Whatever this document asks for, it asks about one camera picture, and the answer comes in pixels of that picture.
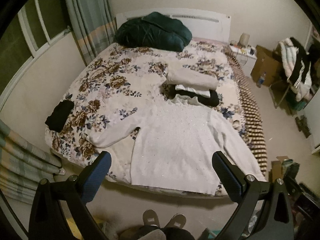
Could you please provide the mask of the white beaded sweater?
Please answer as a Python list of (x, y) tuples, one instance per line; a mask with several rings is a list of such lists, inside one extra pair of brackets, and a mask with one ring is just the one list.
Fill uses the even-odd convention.
[(138, 131), (133, 147), (132, 185), (214, 195), (220, 180), (212, 156), (221, 151), (245, 174), (265, 177), (238, 131), (206, 106), (164, 102), (139, 110), (87, 140), (107, 148)]

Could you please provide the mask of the grey slipper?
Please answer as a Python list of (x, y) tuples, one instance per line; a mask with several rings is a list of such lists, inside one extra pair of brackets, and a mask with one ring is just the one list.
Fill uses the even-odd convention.
[(157, 213), (152, 209), (146, 210), (143, 213), (143, 223), (145, 226), (156, 226), (158, 228), (160, 227)]
[(173, 215), (171, 220), (167, 223), (165, 228), (178, 228), (178, 229), (183, 229), (185, 224), (187, 222), (187, 219), (184, 214), (177, 213)]

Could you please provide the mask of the small black cloth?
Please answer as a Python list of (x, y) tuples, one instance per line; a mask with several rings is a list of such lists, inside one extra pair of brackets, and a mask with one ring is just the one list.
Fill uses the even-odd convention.
[(47, 117), (45, 124), (51, 131), (60, 133), (74, 108), (74, 102), (70, 100), (60, 101), (54, 108), (52, 114)]

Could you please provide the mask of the left grey slipper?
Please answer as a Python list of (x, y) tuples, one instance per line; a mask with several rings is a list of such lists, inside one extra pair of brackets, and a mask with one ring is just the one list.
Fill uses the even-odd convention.
[(160, 227), (157, 213), (152, 209), (146, 210), (143, 213), (143, 223), (145, 226), (156, 226), (158, 228)]

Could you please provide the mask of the plastic water bottle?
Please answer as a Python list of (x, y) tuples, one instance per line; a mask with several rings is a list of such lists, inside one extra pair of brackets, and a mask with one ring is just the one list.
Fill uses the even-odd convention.
[(259, 79), (257, 80), (257, 87), (261, 87), (265, 81), (265, 77), (266, 77), (266, 72), (264, 72), (263, 74), (261, 74), (261, 76), (259, 77)]

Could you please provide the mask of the folded white garment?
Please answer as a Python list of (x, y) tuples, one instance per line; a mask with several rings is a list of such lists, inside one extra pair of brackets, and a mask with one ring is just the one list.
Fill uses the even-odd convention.
[(200, 95), (205, 98), (210, 98), (210, 91), (209, 90), (199, 90), (193, 87), (185, 87), (184, 85), (176, 85), (175, 90), (181, 90), (185, 92), (194, 93)]

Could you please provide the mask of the floral bed blanket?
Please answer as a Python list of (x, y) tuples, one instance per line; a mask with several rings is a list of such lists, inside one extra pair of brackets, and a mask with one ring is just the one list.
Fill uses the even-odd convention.
[[(109, 181), (140, 190), (193, 194), (132, 185), (130, 168), (137, 130), (107, 148), (95, 147), (87, 137), (152, 105), (170, 102), (206, 106), (197, 98), (174, 95), (176, 85), (167, 83), (169, 70), (187, 68), (217, 77), (215, 91), (220, 103), (216, 107), (206, 107), (220, 112), (242, 138), (245, 131), (244, 110), (223, 48), (217, 42), (206, 40), (192, 40), (182, 52), (148, 47), (125, 48), (117, 43), (112, 44), (80, 73), (65, 93), (63, 98), (74, 102), (74, 108), (60, 133), (46, 129), (47, 145), (55, 154), (82, 167), (91, 164), (100, 152), (109, 152), (112, 157), (112, 166), (106, 177)], [(214, 195), (200, 195), (219, 194), (224, 194), (221, 183)]]

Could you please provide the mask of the folded beige garment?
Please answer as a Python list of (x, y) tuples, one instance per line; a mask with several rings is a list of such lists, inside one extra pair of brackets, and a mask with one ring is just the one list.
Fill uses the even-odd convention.
[(217, 77), (202, 74), (187, 68), (169, 70), (167, 83), (171, 85), (184, 85), (204, 90), (216, 90), (218, 85)]

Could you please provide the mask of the folded black garment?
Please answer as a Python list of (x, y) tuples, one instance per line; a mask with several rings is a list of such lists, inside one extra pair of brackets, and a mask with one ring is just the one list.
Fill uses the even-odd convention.
[(176, 91), (174, 91), (174, 95), (176, 95), (176, 94), (181, 95), (181, 96), (188, 96), (190, 98), (197, 98), (199, 103), (206, 105), (208, 107), (216, 107), (220, 103), (220, 99), (219, 99), (218, 94), (215, 90), (209, 90), (210, 96), (208, 98), (204, 97), (202, 95), (198, 95), (194, 92), (188, 92), (185, 90), (176, 90)]

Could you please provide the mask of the white nightstand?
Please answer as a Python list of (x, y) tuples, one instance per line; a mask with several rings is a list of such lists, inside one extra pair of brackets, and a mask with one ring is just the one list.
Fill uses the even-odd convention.
[(240, 47), (235, 41), (229, 43), (232, 55), (236, 57), (242, 71), (247, 77), (251, 77), (251, 72), (257, 61), (257, 51), (255, 47), (248, 45)]

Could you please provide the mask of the beige bedside lamp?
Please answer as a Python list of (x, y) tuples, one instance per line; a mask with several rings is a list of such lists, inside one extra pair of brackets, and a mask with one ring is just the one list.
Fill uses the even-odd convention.
[(240, 39), (239, 39), (240, 46), (247, 47), (248, 43), (249, 43), (249, 38), (250, 38), (249, 34), (242, 33), (242, 35), (240, 36)]

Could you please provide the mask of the green striped curtain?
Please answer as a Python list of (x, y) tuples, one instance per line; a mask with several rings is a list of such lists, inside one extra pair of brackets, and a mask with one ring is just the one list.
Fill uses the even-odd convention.
[(66, 0), (72, 29), (86, 64), (114, 42), (115, 18), (108, 0)]

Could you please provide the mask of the white headboard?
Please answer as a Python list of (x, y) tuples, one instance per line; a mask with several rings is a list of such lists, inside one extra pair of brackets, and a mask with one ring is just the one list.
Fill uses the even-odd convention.
[(180, 20), (192, 33), (193, 37), (206, 38), (228, 43), (231, 28), (231, 16), (218, 12), (187, 9), (187, 8), (151, 8), (116, 14), (116, 24), (119, 28), (123, 23), (133, 18), (159, 12), (170, 18)]

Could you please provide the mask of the dark green pillow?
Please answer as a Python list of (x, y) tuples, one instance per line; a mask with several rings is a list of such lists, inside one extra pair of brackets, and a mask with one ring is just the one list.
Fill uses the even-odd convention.
[(128, 48), (149, 47), (182, 52), (191, 42), (191, 31), (180, 21), (152, 12), (123, 23), (115, 34), (115, 41)]

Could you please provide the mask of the window frame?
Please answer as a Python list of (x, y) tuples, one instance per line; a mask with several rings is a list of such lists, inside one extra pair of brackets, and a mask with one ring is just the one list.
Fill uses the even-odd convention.
[(28, 0), (1, 38), (1, 107), (25, 72), (71, 32), (65, 0)]

